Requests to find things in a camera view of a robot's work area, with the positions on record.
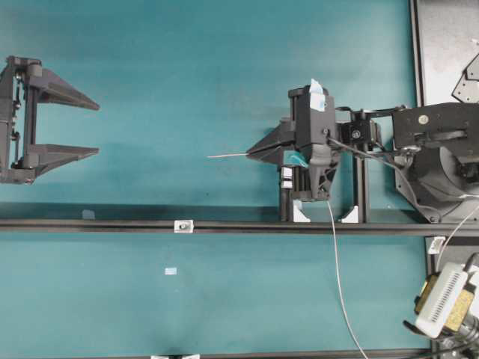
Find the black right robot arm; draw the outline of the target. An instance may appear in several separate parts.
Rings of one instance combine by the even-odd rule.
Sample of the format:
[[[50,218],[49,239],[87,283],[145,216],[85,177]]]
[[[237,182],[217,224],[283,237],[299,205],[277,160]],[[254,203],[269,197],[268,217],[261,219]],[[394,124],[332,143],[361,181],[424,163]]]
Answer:
[[[288,98],[290,113],[246,153],[279,170],[283,220],[299,203],[327,201],[350,153],[392,169],[397,191],[430,223],[478,221],[477,103],[354,110],[317,81]]]

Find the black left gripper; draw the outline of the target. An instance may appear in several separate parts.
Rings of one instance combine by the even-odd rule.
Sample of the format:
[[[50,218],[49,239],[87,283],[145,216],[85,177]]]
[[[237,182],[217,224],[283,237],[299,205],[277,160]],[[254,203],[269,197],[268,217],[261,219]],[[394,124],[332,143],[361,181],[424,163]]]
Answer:
[[[36,177],[99,153],[96,147],[36,144],[37,104],[98,111],[100,106],[41,61],[9,56],[1,72],[1,182],[31,184]]]

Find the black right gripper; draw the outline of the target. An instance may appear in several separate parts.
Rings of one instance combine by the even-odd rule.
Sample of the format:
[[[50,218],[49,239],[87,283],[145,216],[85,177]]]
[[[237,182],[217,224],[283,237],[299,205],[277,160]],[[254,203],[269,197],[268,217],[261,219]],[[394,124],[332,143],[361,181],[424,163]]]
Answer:
[[[246,151],[251,160],[281,165],[284,152],[294,150],[304,162],[293,168],[293,190],[302,201],[326,201],[341,161],[340,151],[329,143],[338,124],[335,100],[316,79],[290,90],[293,120],[282,120]]]

